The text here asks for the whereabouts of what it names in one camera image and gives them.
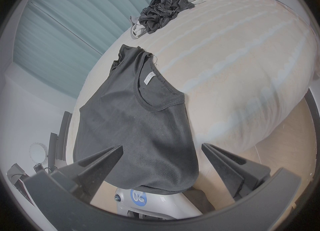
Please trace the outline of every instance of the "white clothing tag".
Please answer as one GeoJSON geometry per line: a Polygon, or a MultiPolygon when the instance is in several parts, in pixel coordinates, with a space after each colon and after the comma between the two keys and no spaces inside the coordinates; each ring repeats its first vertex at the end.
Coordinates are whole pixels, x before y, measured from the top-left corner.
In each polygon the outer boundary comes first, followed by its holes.
{"type": "Polygon", "coordinates": [[[155,76],[154,72],[149,73],[148,76],[146,77],[146,79],[144,80],[144,83],[145,83],[146,85],[148,85],[149,82],[150,82],[150,80],[151,80],[152,77],[154,77],[154,76],[155,76]]]}

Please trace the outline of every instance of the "blue circular sticker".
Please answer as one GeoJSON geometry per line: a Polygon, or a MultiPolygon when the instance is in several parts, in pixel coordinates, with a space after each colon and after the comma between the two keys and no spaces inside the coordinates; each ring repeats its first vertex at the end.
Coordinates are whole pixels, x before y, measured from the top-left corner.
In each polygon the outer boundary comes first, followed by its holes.
{"type": "Polygon", "coordinates": [[[139,192],[136,190],[131,189],[130,192],[132,201],[138,206],[145,206],[147,203],[146,193],[139,192]]]}

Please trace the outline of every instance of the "black t-shirt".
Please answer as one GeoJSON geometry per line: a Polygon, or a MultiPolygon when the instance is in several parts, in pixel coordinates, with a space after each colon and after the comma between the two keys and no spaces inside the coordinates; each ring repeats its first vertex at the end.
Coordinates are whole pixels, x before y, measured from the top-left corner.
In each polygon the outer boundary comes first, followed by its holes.
{"type": "Polygon", "coordinates": [[[109,77],[80,108],[73,159],[116,145],[124,153],[105,179],[116,187],[175,194],[199,175],[184,93],[140,47],[122,45],[109,77]]]}

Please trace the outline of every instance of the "floor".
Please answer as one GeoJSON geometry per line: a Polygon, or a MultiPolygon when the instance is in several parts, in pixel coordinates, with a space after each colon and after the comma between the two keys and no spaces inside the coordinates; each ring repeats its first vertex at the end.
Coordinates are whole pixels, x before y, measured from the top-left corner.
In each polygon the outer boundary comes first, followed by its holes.
{"type": "MultiPolygon", "coordinates": [[[[284,167],[301,177],[301,185],[292,204],[274,228],[289,215],[294,201],[298,199],[313,177],[316,167],[316,146],[312,117],[303,99],[269,137],[240,154],[244,158],[269,166],[271,175],[284,167]]],[[[214,168],[210,169],[206,177],[199,176],[194,187],[205,192],[215,209],[222,209],[234,203],[214,168]]],[[[116,213],[116,202],[113,199],[115,191],[116,187],[103,182],[91,204],[116,213]]]]}

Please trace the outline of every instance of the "bed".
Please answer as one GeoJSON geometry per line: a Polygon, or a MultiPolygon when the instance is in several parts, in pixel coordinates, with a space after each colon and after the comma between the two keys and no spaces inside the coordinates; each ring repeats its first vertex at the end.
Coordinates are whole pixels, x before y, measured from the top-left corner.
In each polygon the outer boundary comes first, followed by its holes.
{"type": "Polygon", "coordinates": [[[79,108],[106,80],[122,44],[153,53],[157,69],[185,93],[199,177],[211,169],[203,142],[237,154],[250,150],[303,99],[319,65],[312,28],[275,0],[206,0],[153,34],[133,40],[127,30],[86,78],[68,132],[67,164],[79,108]]]}

